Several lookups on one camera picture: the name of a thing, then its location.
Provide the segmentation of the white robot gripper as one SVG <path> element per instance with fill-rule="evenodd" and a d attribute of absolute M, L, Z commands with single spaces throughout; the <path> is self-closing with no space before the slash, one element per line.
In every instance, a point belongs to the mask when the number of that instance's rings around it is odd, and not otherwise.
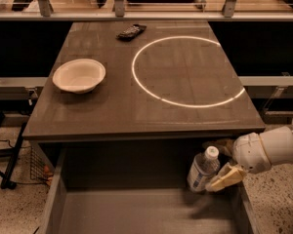
<path fill-rule="evenodd" d="M 240 165 L 226 163 L 205 185 L 205 189 L 209 192 L 218 192 L 243 181 L 247 172 L 258 174 L 272 167 L 258 134 L 251 133 L 240 136 L 236 140 L 221 138 L 202 143 L 204 149 L 209 146 L 216 147 L 220 153 L 228 157 L 232 156 Z"/>

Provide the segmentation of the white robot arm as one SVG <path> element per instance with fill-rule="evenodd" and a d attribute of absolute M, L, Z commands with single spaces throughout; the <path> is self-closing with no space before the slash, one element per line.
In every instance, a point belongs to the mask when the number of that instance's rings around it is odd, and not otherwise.
<path fill-rule="evenodd" d="M 203 144 L 204 148 L 208 146 L 217 147 L 230 158 L 205 186 L 207 191 L 217 192 L 243 181 L 247 174 L 255 175 L 272 166 L 293 164 L 293 119 L 290 126 Z"/>

